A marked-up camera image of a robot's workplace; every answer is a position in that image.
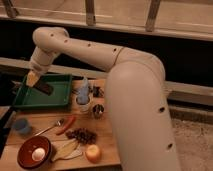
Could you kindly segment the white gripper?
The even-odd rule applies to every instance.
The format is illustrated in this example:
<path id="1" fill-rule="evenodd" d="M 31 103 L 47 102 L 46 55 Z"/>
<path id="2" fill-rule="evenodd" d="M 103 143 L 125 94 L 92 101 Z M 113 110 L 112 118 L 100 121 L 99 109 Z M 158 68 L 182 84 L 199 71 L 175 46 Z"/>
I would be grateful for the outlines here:
<path id="1" fill-rule="evenodd" d="M 44 75 L 48 71 L 49 67 L 39 65 L 34 61 L 30 61 L 29 66 L 32 71 L 27 74 L 26 85 L 33 87 L 39 81 L 39 75 Z"/>

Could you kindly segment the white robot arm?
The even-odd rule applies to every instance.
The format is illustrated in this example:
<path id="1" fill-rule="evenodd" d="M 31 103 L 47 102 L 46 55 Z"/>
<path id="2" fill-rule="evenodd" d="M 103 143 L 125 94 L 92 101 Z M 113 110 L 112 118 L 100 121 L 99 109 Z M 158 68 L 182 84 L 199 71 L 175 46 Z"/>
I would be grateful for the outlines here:
<path id="1" fill-rule="evenodd" d="M 182 171 L 165 95 L 165 69 L 144 51 L 73 39 L 61 27 L 39 27 L 30 70 L 48 72 L 61 53 L 107 72 L 105 102 L 123 171 Z"/>

